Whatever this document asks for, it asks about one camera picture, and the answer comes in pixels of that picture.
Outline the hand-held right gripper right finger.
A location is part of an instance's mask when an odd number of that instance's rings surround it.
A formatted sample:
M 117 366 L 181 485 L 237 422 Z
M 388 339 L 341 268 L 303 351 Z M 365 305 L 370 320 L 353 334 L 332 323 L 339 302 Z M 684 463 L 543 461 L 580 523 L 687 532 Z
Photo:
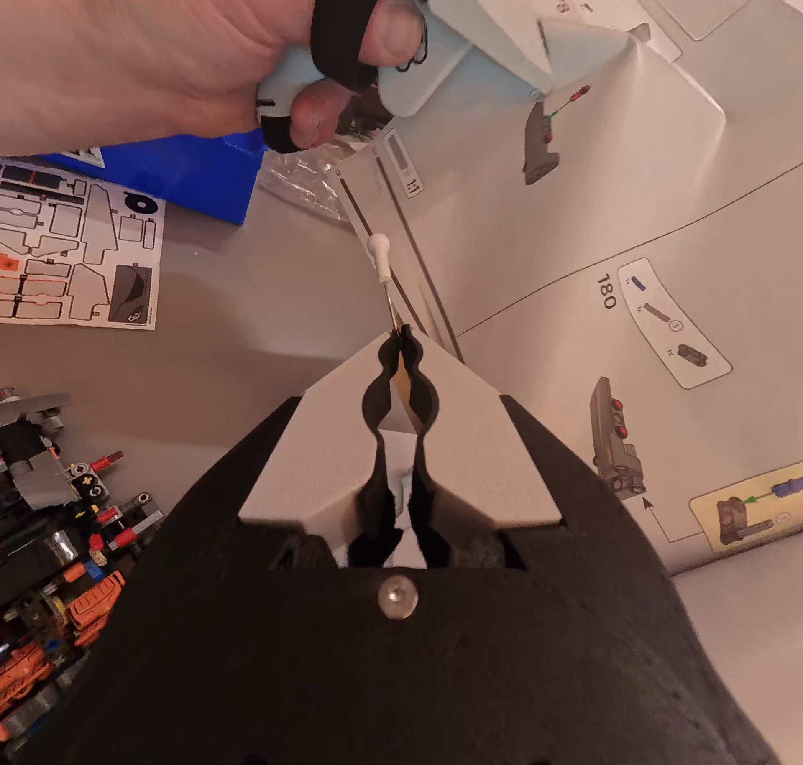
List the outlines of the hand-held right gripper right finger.
M 436 342 L 401 329 L 417 419 L 409 517 L 422 552 L 562 521 L 502 395 Z

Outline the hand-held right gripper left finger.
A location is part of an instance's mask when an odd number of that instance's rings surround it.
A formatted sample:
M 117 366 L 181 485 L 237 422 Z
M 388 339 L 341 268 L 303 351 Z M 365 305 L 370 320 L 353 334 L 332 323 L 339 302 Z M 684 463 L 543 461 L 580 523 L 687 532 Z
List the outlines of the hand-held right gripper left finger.
M 238 518 L 320 536 L 331 548 L 378 539 L 393 525 L 385 443 L 398 368 L 395 332 L 383 333 L 308 388 Z

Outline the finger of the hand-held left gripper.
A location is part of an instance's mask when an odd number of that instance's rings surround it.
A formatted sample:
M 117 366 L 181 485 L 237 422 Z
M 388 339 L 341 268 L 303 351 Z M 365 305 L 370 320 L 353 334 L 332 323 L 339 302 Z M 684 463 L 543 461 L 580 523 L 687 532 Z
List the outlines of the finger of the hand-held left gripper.
M 520 0 L 428 0 L 430 11 L 497 64 L 537 91 L 550 91 L 553 72 L 539 20 Z

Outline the lego instruction booklet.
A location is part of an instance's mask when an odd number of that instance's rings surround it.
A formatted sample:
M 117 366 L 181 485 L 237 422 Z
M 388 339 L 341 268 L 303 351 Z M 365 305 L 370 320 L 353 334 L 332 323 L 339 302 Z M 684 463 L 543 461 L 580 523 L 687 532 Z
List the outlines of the lego instruction booklet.
M 801 533 L 801 0 L 524 0 L 329 173 L 401 308 L 596 467 L 674 571 Z

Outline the white book stand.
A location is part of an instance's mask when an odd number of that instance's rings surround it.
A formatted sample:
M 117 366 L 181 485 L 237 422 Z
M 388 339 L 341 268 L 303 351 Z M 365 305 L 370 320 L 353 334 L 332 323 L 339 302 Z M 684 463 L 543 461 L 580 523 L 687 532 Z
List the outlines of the white book stand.
M 412 343 L 414 341 L 420 342 L 420 339 L 415 338 L 413 329 L 409 325 L 402 324 L 402 319 L 397 315 L 391 299 L 390 286 L 393 284 L 393 271 L 389 261 L 389 239 L 383 234 L 369 235 L 367 251 L 373 259 L 377 278 L 385 294 L 390 316 L 391 334 L 396 337 L 399 349 L 396 373 L 393 375 L 392 381 L 410 424 L 416 435 L 420 437 L 426 428 L 411 401 L 414 391 L 414 379 L 417 375 L 412 376 L 407 368 L 407 360 L 410 363 L 413 361 Z

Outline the grey black lego car model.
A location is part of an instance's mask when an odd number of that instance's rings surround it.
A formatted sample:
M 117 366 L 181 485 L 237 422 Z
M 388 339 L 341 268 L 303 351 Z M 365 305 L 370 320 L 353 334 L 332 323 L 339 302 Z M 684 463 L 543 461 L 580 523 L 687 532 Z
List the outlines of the grey black lego car model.
M 1 391 L 1 750 L 13 763 L 70 690 L 164 515 L 64 457 L 68 393 Z

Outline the lego sticker sheet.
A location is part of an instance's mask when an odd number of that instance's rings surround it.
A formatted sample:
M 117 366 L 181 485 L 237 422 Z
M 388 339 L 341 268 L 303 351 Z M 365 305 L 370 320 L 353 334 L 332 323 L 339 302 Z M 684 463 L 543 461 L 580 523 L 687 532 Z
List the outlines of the lego sticker sheet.
M 166 202 L 1 160 L 1 322 L 152 331 Z

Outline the person's left hand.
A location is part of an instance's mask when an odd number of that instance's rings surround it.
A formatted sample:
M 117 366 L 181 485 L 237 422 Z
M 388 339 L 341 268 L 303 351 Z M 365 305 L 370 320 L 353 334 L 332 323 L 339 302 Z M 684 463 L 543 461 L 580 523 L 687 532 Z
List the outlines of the person's left hand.
M 1 153 L 258 127 L 258 85 L 316 0 L 1 0 Z

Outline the clear plastic parts bag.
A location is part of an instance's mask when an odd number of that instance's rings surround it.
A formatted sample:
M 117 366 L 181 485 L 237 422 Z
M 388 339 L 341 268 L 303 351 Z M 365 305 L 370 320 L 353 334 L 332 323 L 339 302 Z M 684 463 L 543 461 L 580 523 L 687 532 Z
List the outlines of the clear plastic parts bag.
M 268 149 L 263 155 L 256 186 L 317 218 L 350 225 L 336 189 L 327 177 L 365 146 L 363 141 L 337 137 L 319 147 L 296 153 L 281 154 Z

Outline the blue plastic bin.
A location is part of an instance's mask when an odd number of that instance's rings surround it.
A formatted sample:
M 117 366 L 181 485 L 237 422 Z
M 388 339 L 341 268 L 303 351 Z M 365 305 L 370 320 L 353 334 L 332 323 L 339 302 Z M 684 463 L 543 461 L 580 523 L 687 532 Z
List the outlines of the blue plastic bin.
M 175 136 L 43 158 L 241 226 L 266 150 L 262 132 L 254 130 L 222 138 Z

